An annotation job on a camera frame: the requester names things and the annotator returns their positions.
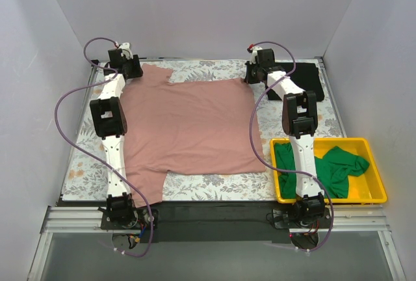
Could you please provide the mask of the pink t shirt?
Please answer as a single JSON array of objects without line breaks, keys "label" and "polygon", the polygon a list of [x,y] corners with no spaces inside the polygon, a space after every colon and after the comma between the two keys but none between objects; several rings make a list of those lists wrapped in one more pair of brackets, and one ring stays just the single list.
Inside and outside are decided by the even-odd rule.
[{"label": "pink t shirt", "polygon": [[241,78],[172,83],[144,64],[123,90],[124,161],[136,206],[163,199],[166,175],[264,172],[252,88]]}]

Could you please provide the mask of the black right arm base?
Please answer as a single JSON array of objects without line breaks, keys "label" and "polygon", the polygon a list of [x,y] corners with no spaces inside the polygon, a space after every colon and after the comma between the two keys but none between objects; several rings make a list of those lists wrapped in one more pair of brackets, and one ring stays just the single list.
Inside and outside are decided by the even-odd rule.
[{"label": "black right arm base", "polygon": [[296,219],[294,215],[290,215],[288,211],[273,209],[269,221],[276,229],[320,229],[329,228],[332,215],[328,208],[324,210],[321,217],[303,217]]}]

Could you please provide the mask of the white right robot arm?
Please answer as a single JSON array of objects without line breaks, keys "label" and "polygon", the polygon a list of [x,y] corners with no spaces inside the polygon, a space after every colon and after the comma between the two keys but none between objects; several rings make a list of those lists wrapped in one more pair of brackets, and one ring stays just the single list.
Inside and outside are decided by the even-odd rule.
[{"label": "white right robot arm", "polygon": [[294,156],[294,170],[271,168],[281,174],[296,175],[296,200],[293,207],[281,216],[281,220],[313,223],[325,213],[325,192],[317,178],[314,156],[314,134],[318,127],[316,95],[313,91],[300,88],[290,78],[296,64],[287,73],[276,62],[272,49],[252,44],[248,52],[251,56],[246,62],[244,82],[265,83],[265,92],[273,90],[281,98],[282,128],[289,138]]}]

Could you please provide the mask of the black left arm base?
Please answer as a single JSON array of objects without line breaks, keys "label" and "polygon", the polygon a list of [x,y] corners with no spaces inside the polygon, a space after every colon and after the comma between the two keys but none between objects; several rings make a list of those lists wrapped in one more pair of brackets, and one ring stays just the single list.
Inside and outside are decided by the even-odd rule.
[{"label": "black left arm base", "polygon": [[102,212],[100,228],[103,230],[138,230],[142,227],[149,228],[150,214],[147,208],[135,208],[133,213],[128,216],[110,218],[109,214],[103,207],[99,207],[98,211]]}]

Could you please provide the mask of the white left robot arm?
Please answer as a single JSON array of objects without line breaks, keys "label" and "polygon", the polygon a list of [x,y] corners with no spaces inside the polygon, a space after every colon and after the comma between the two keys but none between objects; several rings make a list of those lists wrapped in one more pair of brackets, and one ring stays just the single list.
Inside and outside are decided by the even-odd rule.
[{"label": "white left robot arm", "polygon": [[108,221],[123,228],[137,223],[137,213],[131,189],[124,178],[124,139],[127,120],[120,97],[128,79],[142,77],[138,55],[131,51],[130,43],[122,43],[108,50],[109,63],[104,66],[105,84],[97,99],[90,102],[94,129],[105,152],[105,162],[111,166],[107,175],[107,199],[103,213]]}]

